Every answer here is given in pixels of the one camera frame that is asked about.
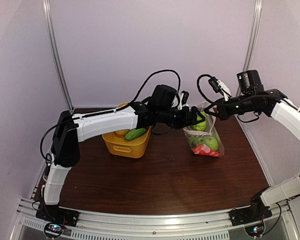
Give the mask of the green toy apple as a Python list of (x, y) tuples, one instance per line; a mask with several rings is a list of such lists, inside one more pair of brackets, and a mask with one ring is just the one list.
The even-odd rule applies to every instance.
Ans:
[(200, 123), (190, 126), (190, 128), (194, 131), (204, 132), (207, 127), (207, 115), (204, 111), (201, 111), (200, 113), (205, 117), (205, 120)]

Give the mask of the clear zip top bag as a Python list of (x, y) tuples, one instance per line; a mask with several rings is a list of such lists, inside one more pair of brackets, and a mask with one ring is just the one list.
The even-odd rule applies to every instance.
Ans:
[(208, 105), (209, 103), (204, 101), (196, 106), (204, 115), (205, 121), (184, 127), (182, 130), (195, 155), (219, 158), (224, 155), (225, 148), (215, 127), (216, 117), (204, 113)]

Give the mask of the green toy guava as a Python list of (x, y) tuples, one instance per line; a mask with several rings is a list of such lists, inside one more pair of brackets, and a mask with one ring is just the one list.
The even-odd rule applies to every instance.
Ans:
[(208, 136), (204, 140), (204, 144), (208, 146), (211, 150), (217, 151), (219, 148), (218, 140), (213, 136)]

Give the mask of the red toy tomato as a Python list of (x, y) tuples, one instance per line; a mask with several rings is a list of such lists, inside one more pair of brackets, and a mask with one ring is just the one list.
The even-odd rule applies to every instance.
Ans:
[(210, 149), (205, 145), (199, 145), (198, 147), (194, 147), (192, 152), (195, 155), (208, 156), (208, 157), (220, 157), (221, 154), (217, 151)]

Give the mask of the green toy leaf vegetable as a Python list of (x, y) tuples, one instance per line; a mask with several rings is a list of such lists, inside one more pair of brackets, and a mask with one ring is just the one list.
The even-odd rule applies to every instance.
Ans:
[(203, 145), (205, 138), (209, 137), (206, 134), (186, 134), (186, 139), (191, 148), (196, 148), (197, 145)]

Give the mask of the yellow toy lemon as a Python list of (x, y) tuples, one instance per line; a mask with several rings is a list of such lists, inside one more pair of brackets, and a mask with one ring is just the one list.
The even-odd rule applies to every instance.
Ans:
[(125, 136), (128, 132), (129, 132), (128, 129), (125, 129), (125, 130), (117, 130), (117, 131), (115, 131), (115, 134), (118, 135), (118, 136)]

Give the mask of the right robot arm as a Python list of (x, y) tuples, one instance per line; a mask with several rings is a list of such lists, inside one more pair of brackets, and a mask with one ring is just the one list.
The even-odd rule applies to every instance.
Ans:
[[(247, 70), (236, 75), (239, 96), (232, 96), (225, 83), (216, 77), (209, 74), (206, 77), (212, 89), (223, 95), (222, 98), (208, 101), (210, 104), (204, 110), (206, 114), (221, 121), (246, 113), (254, 113), (257, 117), (264, 114), (280, 124), (286, 132), (284, 140), (279, 139), (279, 134), (268, 140), (275, 150), (292, 150), (300, 145), (300, 108), (280, 90), (266, 90), (257, 70)], [(246, 210), (246, 216), (249, 220), (256, 221), (269, 207), (296, 197), (300, 197), (300, 172), (254, 195)]]

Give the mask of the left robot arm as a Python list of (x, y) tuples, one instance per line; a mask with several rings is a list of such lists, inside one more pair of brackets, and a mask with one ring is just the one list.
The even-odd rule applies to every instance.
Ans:
[(187, 93), (164, 84), (157, 85), (152, 96), (142, 101), (133, 100), (121, 107), (91, 113), (71, 114), (64, 111), (57, 124), (44, 136), (53, 132), (52, 144), (41, 156), (48, 165), (48, 176), (42, 189), (42, 213), (51, 222), (62, 218), (60, 194), (68, 173), (81, 159), (80, 145), (85, 141), (116, 131), (134, 130), (165, 124), (182, 129), (205, 120), (201, 111), (186, 104)]

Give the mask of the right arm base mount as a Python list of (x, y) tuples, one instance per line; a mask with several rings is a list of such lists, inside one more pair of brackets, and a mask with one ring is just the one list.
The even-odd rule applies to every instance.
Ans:
[(250, 206), (233, 208), (229, 212), (229, 218), (233, 227), (247, 225), (245, 233), (251, 238), (261, 238), (266, 233), (265, 219), (272, 216), (269, 206), (265, 206), (261, 200), (261, 193), (257, 193), (250, 199)]

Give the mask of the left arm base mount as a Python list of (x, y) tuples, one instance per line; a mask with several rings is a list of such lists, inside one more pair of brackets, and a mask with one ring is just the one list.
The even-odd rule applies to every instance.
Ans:
[(79, 212), (76, 210), (61, 208), (58, 204), (46, 205), (43, 199), (34, 201), (31, 206), (36, 211), (35, 217), (46, 221), (43, 233), (50, 240), (59, 238), (68, 227), (77, 226)]

